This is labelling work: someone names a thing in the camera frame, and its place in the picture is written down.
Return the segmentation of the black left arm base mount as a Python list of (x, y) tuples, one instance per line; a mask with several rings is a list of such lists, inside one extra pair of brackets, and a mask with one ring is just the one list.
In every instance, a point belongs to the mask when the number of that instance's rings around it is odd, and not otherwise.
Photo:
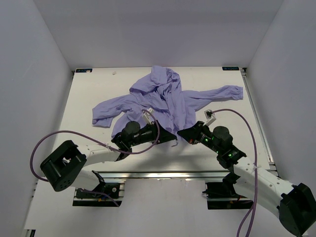
[(125, 183), (121, 180), (79, 178), (72, 186), (76, 207), (120, 207), (124, 197)]

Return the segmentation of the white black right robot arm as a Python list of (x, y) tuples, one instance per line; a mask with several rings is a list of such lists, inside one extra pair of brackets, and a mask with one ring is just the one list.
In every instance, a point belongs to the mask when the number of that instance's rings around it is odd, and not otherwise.
[(316, 200), (305, 184), (289, 181), (255, 166), (244, 152), (233, 145), (233, 137), (224, 126), (211, 131), (202, 121), (177, 132), (190, 144), (201, 143), (217, 153), (220, 165), (230, 173), (224, 178), (223, 192), (237, 194), (254, 202), (275, 215), (293, 235), (301, 237), (316, 221)]

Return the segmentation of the lavender zip-up hooded jacket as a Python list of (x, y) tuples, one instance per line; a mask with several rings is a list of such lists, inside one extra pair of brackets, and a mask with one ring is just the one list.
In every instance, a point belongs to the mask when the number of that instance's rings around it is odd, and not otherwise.
[(153, 66), (150, 74), (137, 80), (129, 94), (103, 101), (92, 110), (92, 124), (113, 127), (114, 137), (130, 121), (146, 125), (142, 111), (152, 109), (160, 125), (172, 134), (196, 123), (196, 112), (213, 101), (241, 100), (243, 89), (225, 85), (218, 89), (183, 90), (178, 73)]

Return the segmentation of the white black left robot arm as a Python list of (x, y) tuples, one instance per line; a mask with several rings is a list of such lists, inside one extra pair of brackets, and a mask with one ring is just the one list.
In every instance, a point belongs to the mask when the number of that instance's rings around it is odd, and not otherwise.
[(118, 151), (102, 145), (77, 146), (73, 141), (67, 140), (41, 163), (40, 168), (56, 192), (76, 187), (87, 190), (93, 197), (99, 197), (106, 192), (106, 183), (98, 172), (84, 170), (84, 167), (101, 162), (121, 161), (132, 153), (132, 147), (140, 144), (161, 144), (176, 139), (174, 134), (165, 130), (158, 122), (141, 127), (138, 122), (130, 121), (112, 139), (112, 143), (118, 146)]

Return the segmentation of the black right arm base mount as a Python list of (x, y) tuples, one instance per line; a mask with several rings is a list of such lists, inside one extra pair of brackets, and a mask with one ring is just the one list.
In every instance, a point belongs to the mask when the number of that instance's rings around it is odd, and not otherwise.
[(206, 195), (208, 210), (237, 210), (249, 209), (253, 201), (236, 193), (233, 185), (239, 176), (229, 173), (221, 182), (207, 182)]

